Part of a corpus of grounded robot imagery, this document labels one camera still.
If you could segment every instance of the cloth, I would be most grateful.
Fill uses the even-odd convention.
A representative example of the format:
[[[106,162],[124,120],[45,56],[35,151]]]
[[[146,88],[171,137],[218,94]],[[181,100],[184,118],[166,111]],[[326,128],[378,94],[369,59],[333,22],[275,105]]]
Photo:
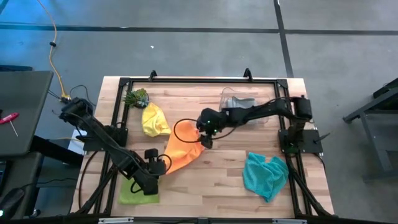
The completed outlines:
[[[195,141],[199,136],[199,130],[197,130],[189,121],[179,122],[175,127],[175,132],[177,132],[177,136],[184,141]],[[177,169],[188,165],[194,159],[199,157],[204,149],[205,148],[200,144],[200,142],[186,143],[178,140],[177,137],[175,137],[173,127],[173,132],[170,135],[164,152],[172,159],[172,166],[166,174],[170,174]],[[168,159],[165,160],[165,163],[166,167],[169,167],[170,161]]]
[[[144,133],[150,137],[171,133],[163,111],[153,103],[149,103],[142,112],[141,123]]]
[[[287,182],[289,171],[286,163],[274,156],[269,163],[263,155],[249,152],[243,169],[245,188],[272,201]]]
[[[130,187],[134,182],[134,178],[127,180],[122,177],[122,187],[120,188],[119,203],[124,205],[137,205],[143,203],[159,203],[159,194],[157,195],[144,195],[143,191],[135,194],[131,193]],[[138,184],[132,188],[134,191],[139,190]]]

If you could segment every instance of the green cloth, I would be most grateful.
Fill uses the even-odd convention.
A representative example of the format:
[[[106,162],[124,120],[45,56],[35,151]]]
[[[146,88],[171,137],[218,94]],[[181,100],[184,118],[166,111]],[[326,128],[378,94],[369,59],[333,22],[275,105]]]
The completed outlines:
[[[119,203],[125,205],[137,205],[143,203],[159,203],[159,194],[157,195],[144,195],[140,190],[139,192],[133,194],[130,191],[130,187],[134,182],[134,178],[127,180],[122,177],[122,187],[120,188]],[[135,184],[133,191],[139,190],[138,184]]]

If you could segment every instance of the small plant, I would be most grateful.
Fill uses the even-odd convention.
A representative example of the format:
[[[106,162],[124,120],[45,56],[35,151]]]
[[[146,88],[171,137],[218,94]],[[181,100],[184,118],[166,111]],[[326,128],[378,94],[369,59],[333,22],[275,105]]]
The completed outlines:
[[[145,108],[149,104],[149,96],[145,89],[127,92],[123,99],[126,105],[137,108]]]

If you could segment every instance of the blue towel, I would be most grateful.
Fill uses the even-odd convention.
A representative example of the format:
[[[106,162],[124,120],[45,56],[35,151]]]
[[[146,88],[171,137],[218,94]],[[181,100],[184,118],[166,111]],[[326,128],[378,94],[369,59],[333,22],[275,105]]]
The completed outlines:
[[[266,157],[249,152],[243,169],[243,183],[246,189],[272,201],[287,182],[289,171],[284,161],[274,156],[269,163]]]

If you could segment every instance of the concrete floor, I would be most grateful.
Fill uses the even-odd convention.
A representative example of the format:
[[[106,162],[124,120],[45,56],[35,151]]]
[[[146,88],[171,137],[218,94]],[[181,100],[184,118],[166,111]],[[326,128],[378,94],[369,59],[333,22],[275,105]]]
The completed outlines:
[[[398,2],[394,0],[279,2],[286,29],[398,30]],[[278,28],[272,0],[43,3],[60,25]],[[50,24],[38,3],[28,0],[9,0],[0,14],[0,25],[10,22]],[[0,37],[0,64],[51,70],[47,57],[52,31],[0,30]],[[58,37],[53,61],[66,88],[84,84],[93,101],[105,75],[149,75],[157,70],[159,75],[240,77],[246,67],[256,77],[287,75],[279,34],[62,31]],[[377,163],[361,123],[347,125],[341,118],[397,78],[398,36],[289,34],[287,46],[294,77],[305,79],[316,126],[321,133],[331,132],[323,148],[335,213],[396,222],[398,180],[363,183],[361,176],[377,172]],[[60,92],[55,77],[51,89]],[[84,92],[74,95],[84,96]],[[71,136],[73,127],[52,113],[61,107],[55,98],[47,98],[37,127],[39,136]],[[43,195],[57,198],[59,193]],[[69,202],[59,205],[57,201],[41,204],[47,211],[44,215],[68,212]]]

